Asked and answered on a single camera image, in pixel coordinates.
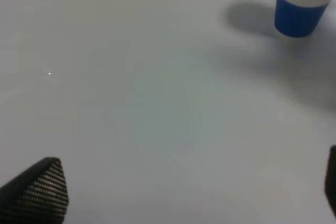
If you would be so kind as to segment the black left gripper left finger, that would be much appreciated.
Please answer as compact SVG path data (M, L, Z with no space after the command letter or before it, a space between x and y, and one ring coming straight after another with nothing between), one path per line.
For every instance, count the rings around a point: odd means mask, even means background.
M41 159L1 187L1 223L63 223L68 205L57 157Z

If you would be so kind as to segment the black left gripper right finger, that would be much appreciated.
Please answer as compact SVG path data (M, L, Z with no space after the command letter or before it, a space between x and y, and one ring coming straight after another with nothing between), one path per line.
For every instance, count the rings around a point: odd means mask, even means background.
M335 208L335 177L336 177L336 165L335 165L335 145L331 146L329 151L329 158L327 164L324 192L327 197L328 203L331 208Z

